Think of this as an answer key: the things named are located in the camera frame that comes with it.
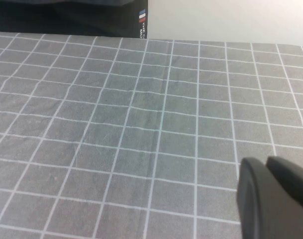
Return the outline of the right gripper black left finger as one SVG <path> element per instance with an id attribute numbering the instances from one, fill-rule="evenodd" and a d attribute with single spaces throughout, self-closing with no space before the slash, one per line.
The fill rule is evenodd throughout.
<path id="1" fill-rule="evenodd" d="M 303 239 L 303 206 L 281 187 L 266 163 L 242 159 L 236 200 L 244 239 Z"/>

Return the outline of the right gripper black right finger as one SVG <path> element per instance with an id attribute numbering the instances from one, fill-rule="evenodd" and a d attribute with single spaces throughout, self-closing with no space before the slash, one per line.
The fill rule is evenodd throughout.
<path id="1" fill-rule="evenodd" d="M 303 168 L 279 156 L 269 156 L 266 167 L 281 187 L 303 206 Z"/>

